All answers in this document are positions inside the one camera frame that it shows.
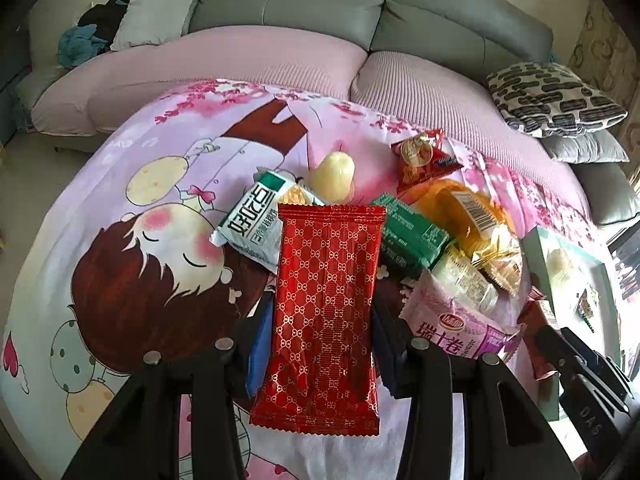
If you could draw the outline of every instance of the white snack package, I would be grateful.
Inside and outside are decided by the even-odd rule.
[[[213,231],[211,243],[220,247],[228,242],[239,253],[277,274],[282,239],[279,203],[324,205],[295,182],[273,171],[260,173],[254,185]]]

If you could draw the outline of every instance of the red snack package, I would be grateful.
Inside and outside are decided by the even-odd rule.
[[[377,435],[370,309],[385,208],[279,204],[278,215],[271,357],[250,423]]]
[[[437,176],[445,176],[462,168],[454,156],[442,151],[444,135],[431,130],[391,145],[399,156],[398,193]]]

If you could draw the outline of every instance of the metal screw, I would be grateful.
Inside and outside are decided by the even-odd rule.
[[[414,337],[411,339],[411,346],[416,350],[426,350],[429,348],[429,340],[423,337]]]
[[[150,366],[156,366],[160,363],[161,359],[162,355],[158,350],[150,350],[142,357],[142,360],[145,362],[145,364],[148,364]]]
[[[495,366],[500,362],[500,358],[493,352],[485,352],[482,354],[482,361],[489,366]]]
[[[234,347],[234,340],[230,337],[221,337],[216,341],[216,348],[218,350],[231,350]]]

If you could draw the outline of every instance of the floor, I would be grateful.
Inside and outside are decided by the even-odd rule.
[[[40,224],[58,195],[89,160],[90,154],[59,150],[41,134],[19,132],[9,141],[0,166],[0,326],[4,327],[24,259]]]

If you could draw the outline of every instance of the barcode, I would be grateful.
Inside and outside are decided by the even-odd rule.
[[[469,195],[469,193],[452,191],[451,194],[460,202],[460,205],[465,208],[465,211],[469,214],[481,235],[498,225],[491,213],[489,213],[478,200]]]

